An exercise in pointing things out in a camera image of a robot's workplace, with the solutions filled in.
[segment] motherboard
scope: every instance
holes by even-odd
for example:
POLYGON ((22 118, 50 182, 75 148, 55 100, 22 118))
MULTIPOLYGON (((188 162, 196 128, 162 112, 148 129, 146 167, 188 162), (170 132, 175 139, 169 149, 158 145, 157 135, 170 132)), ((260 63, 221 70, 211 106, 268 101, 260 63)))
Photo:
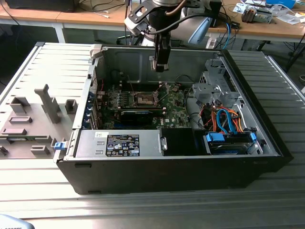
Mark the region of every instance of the motherboard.
POLYGON ((174 83, 105 85, 97 96, 100 129, 191 127, 184 88, 174 83))

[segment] blue plastic clip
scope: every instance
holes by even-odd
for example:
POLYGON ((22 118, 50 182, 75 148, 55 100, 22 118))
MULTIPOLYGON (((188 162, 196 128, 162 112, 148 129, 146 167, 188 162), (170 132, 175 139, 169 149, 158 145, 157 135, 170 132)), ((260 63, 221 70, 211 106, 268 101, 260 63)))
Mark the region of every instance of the blue plastic clip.
POLYGON ((255 140, 257 139, 255 133, 251 133, 251 134, 250 134, 250 137, 252 138, 253 141, 255 141, 255 140))
POLYGON ((68 142, 57 142, 54 145, 55 150, 66 150, 68 147, 68 142))
POLYGON ((208 142, 224 142, 224 135, 220 133, 208 133, 206 140, 208 142))

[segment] green circuit board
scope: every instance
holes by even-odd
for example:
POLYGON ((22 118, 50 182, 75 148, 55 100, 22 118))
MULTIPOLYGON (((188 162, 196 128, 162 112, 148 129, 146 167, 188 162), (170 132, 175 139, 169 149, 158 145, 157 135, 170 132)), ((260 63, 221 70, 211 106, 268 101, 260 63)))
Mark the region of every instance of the green circuit board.
POLYGON ((102 116, 101 129, 158 129, 191 127, 184 108, 183 90, 174 84, 166 84, 155 92, 122 91, 116 85, 106 89, 103 105, 100 109, 102 116), (141 103, 135 102, 134 94, 141 98, 141 103), (149 125, 132 126, 121 124, 121 113, 124 108, 129 110, 153 112, 149 125))

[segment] power supply label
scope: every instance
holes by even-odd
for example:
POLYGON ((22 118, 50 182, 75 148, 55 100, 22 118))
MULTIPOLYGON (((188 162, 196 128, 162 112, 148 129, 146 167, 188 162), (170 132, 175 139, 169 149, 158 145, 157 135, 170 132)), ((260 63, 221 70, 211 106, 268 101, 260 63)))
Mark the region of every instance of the power supply label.
POLYGON ((108 135, 106 156, 140 156, 139 135, 108 135))

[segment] open computer chassis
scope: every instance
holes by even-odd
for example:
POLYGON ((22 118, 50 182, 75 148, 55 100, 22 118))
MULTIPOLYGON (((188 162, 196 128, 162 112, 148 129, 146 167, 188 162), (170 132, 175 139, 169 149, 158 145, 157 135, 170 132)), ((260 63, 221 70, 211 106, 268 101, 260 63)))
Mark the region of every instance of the open computer chassis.
POLYGON ((54 157, 77 193, 246 187, 292 160, 228 51, 172 50, 164 73, 152 56, 107 46, 92 59, 68 150, 54 157))

